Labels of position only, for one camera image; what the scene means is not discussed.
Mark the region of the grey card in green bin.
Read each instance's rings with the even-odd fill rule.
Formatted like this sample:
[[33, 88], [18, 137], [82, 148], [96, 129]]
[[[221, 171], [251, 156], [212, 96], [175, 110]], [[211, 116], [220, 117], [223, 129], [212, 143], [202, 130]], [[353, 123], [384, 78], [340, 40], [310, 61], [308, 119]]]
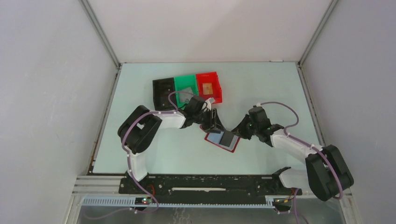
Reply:
[[189, 93], [179, 93], [179, 101], [181, 103], [187, 103], [190, 101], [192, 95]]

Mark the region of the black plastic bin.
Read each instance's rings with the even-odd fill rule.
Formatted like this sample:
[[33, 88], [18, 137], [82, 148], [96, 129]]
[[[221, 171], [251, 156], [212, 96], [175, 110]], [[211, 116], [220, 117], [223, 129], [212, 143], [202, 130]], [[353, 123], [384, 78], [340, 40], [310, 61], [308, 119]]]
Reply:
[[168, 96], [175, 89], [175, 81], [173, 77], [157, 79], [152, 81], [153, 85], [153, 103], [156, 111], [174, 110], [175, 107], [169, 101]]

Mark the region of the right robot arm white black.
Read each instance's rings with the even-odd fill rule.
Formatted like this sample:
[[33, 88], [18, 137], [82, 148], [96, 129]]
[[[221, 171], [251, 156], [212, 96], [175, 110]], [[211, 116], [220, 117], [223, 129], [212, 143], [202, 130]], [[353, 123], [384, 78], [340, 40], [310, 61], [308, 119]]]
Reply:
[[243, 139], [256, 136], [260, 142], [283, 150], [305, 168], [285, 168], [272, 181], [272, 190], [284, 195], [289, 189], [309, 189], [321, 201], [342, 199], [344, 190], [354, 184], [354, 178], [340, 152], [334, 145], [315, 145], [288, 132], [288, 127], [272, 124], [264, 108], [255, 105], [232, 130]]

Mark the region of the red leather card holder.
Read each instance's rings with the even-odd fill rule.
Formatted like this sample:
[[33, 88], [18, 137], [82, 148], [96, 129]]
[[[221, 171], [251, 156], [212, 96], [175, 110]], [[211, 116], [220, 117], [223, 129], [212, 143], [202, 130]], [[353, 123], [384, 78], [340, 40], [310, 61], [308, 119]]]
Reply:
[[216, 147], [224, 149], [230, 153], [234, 153], [240, 141], [240, 137], [233, 132], [224, 128], [215, 128], [214, 131], [205, 130], [202, 125], [199, 126], [206, 133], [205, 141]]

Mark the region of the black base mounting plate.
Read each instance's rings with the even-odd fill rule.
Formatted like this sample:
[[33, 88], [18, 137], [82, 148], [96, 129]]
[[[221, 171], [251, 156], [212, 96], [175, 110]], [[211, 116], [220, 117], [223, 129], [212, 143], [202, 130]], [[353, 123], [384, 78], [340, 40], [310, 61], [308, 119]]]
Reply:
[[294, 190], [272, 175], [149, 174], [138, 184], [131, 177], [120, 181], [119, 194], [149, 192], [160, 204], [264, 205], [267, 196], [289, 197]]

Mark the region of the red plastic bin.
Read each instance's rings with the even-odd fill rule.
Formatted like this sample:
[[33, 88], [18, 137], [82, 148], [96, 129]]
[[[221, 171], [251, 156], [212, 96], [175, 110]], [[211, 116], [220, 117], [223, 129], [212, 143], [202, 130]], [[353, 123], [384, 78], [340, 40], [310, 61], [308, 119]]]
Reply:
[[222, 88], [217, 72], [196, 74], [199, 96], [204, 99], [214, 98], [214, 104], [223, 102]]

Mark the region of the orange card in red bin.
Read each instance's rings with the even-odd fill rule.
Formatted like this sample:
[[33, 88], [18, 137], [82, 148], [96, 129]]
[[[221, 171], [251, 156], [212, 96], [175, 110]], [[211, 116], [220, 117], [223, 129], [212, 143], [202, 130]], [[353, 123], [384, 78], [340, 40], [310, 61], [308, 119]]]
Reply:
[[213, 94], [213, 87], [212, 83], [203, 83], [203, 94], [204, 95], [212, 95]]

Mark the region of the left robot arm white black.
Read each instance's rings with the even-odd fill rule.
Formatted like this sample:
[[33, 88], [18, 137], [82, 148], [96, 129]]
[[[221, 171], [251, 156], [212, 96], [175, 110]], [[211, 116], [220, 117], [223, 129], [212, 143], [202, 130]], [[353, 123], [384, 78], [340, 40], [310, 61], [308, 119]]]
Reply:
[[225, 130], [212, 108], [212, 99], [204, 100], [193, 96], [181, 108], [170, 111], [154, 111], [138, 106], [122, 123], [117, 131], [122, 149], [127, 154], [127, 173], [132, 178], [130, 189], [136, 194], [143, 194], [148, 188], [144, 179], [147, 174], [146, 150], [160, 129], [183, 129], [192, 124], [200, 125], [206, 133], [221, 133]]

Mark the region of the green plastic bin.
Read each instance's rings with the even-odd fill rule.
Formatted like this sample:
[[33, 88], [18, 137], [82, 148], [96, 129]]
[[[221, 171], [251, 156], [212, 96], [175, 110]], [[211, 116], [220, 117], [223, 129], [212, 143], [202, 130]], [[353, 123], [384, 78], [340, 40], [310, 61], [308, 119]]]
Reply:
[[181, 103], [179, 101], [179, 93], [189, 93], [191, 95], [193, 94], [199, 95], [195, 74], [174, 77], [174, 83], [175, 83], [175, 90], [177, 91], [176, 101], [178, 107], [181, 107], [184, 104], [186, 104], [186, 103]]

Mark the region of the aluminium frame rail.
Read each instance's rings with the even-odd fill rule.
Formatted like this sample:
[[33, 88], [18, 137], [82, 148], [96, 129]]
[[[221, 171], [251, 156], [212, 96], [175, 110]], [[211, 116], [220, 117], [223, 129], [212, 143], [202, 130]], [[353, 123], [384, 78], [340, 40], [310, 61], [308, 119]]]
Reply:
[[80, 175], [72, 193], [77, 195], [116, 195], [123, 176]]

